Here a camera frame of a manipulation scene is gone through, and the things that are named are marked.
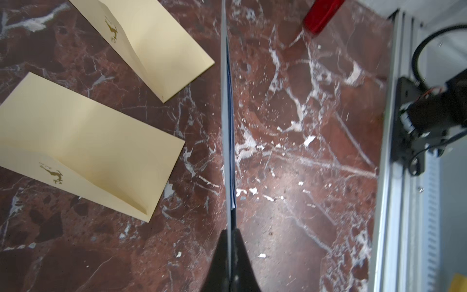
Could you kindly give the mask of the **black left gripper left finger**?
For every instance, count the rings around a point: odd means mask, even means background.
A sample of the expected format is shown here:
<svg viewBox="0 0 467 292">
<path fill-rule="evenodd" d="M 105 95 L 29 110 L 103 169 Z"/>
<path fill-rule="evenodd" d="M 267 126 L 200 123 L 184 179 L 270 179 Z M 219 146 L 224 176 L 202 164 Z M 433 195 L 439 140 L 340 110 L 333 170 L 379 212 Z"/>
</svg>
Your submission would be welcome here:
<svg viewBox="0 0 467 292">
<path fill-rule="evenodd" d="M 223 230 L 200 292 L 228 292 L 230 286 L 227 231 Z"/>
</svg>

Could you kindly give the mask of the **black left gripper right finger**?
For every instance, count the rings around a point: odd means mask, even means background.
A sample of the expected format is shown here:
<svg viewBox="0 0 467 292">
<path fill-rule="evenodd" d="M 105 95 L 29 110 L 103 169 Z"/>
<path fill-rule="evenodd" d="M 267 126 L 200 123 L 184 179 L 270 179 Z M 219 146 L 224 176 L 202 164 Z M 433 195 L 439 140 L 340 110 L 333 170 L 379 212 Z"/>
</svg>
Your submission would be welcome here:
<svg viewBox="0 0 467 292">
<path fill-rule="evenodd" d="M 232 292 L 261 292 L 254 275 L 242 234 L 238 228 L 232 233 Z"/>
</svg>

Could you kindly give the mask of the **grey-blue paper envelope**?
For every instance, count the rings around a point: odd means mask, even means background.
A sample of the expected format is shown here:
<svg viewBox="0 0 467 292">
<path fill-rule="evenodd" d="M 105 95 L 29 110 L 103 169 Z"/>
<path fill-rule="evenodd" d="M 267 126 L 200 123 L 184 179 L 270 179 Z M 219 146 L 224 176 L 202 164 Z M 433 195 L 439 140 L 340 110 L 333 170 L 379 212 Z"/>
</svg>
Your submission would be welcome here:
<svg viewBox="0 0 467 292">
<path fill-rule="evenodd" d="M 235 127 L 226 1 L 221 2 L 221 123 L 223 131 L 223 155 L 225 160 L 227 226 L 229 230 L 233 231 L 237 227 Z"/>
</svg>

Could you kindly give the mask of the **cream yellow envelope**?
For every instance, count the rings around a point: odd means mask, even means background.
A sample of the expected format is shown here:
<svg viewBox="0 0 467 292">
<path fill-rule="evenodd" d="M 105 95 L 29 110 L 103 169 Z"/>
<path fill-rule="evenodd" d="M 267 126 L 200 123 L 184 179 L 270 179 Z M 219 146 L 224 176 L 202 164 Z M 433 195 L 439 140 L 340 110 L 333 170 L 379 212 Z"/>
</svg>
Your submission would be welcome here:
<svg viewBox="0 0 467 292">
<path fill-rule="evenodd" d="M 72 4 L 162 102 L 215 63 L 159 1 Z"/>
<path fill-rule="evenodd" d="M 184 141 L 29 73 L 1 104 L 1 166 L 150 221 Z"/>
</svg>

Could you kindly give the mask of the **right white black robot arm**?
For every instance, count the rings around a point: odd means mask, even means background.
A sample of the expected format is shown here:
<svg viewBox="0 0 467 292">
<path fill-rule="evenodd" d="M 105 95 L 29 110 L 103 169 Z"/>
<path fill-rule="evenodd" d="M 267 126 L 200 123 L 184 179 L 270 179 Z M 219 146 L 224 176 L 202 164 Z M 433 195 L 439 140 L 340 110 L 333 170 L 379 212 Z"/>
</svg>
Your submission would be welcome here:
<svg viewBox="0 0 467 292">
<path fill-rule="evenodd" d="M 396 137 L 394 152 L 396 159 L 401 159 L 411 166 L 421 166 L 420 156 L 429 150 L 437 149 L 444 152 L 447 145 L 456 142 L 467 135 L 462 131 L 447 138 L 452 127 L 467 127 L 467 72 L 464 70 L 447 80 L 438 94 L 432 92 L 422 79 L 418 68 L 418 59 L 423 49 L 440 35 L 455 30 L 465 30 L 466 24 L 446 27 L 429 35 L 416 48 L 412 56 L 412 72 L 417 83 L 405 77 L 398 79 L 396 99 L 409 98 L 412 102 L 407 108 L 401 107 L 395 122 L 399 131 Z"/>
</svg>

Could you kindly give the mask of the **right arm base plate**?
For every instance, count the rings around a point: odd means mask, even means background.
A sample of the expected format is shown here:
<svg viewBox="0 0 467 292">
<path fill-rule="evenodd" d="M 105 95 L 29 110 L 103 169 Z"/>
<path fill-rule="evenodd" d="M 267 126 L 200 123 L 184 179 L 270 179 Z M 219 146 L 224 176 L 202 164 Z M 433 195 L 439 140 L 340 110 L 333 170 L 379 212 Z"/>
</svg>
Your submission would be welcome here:
<svg viewBox="0 0 467 292">
<path fill-rule="evenodd" d="M 411 176 L 424 172 L 424 155 L 419 151 L 425 148 L 422 139 L 412 125 L 407 109 L 422 92 L 406 77 L 400 77 L 395 87 L 394 121 L 392 128 L 391 160 L 402 164 Z"/>
</svg>

